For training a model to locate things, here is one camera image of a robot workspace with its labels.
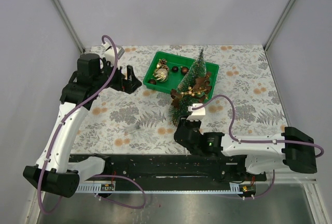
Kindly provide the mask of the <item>small frosted christmas tree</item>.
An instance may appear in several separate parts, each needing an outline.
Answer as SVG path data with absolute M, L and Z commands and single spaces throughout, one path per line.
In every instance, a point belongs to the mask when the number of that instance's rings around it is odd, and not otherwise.
M 201 49 L 177 88 L 171 90 L 170 117 L 174 125 L 178 125 L 181 116 L 187 115 L 189 106 L 203 103 L 209 97 L 212 73 L 207 71 L 203 52 Z

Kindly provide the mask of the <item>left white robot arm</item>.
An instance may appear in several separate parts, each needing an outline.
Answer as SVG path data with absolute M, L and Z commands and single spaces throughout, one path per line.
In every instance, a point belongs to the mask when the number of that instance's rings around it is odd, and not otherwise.
M 62 89 L 59 112 L 49 141 L 35 165 L 26 166 L 23 177 L 37 190 L 37 196 L 47 192 L 70 198 L 80 183 L 97 176 L 107 180 L 113 173 L 109 158 L 92 155 L 68 165 L 78 129 L 88 114 L 92 102 L 105 88 L 132 93 L 135 87 L 121 73 L 119 56 L 113 51 L 101 58 L 95 53 L 82 54 L 77 69 Z

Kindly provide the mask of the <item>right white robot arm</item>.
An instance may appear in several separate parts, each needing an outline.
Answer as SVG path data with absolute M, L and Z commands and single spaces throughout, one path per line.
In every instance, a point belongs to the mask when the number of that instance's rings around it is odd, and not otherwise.
M 180 118 L 174 140 L 191 155 L 202 157 L 243 157 L 236 167 L 242 180 L 276 169 L 289 168 L 302 174 L 315 174 L 316 155 L 313 138 L 297 128 L 266 136 L 231 136 L 222 132 L 200 132 L 201 121 Z

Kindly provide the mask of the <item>brown ribbon bow decoration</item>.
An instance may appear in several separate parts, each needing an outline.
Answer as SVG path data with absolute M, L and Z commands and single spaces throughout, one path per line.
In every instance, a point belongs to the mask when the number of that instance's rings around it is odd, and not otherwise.
M 196 78 L 195 84 L 193 86 L 188 86 L 185 90 L 178 92 L 176 89 L 172 89 L 170 92 L 172 98 L 171 105 L 174 108 L 179 109 L 180 102 L 186 95 L 190 98 L 197 99 L 199 103 L 203 103 L 204 100 L 209 98 L 209 93 L 212 90 L 210 82 L 211 75 L 211 72 L 207 72 L 204 77 Z

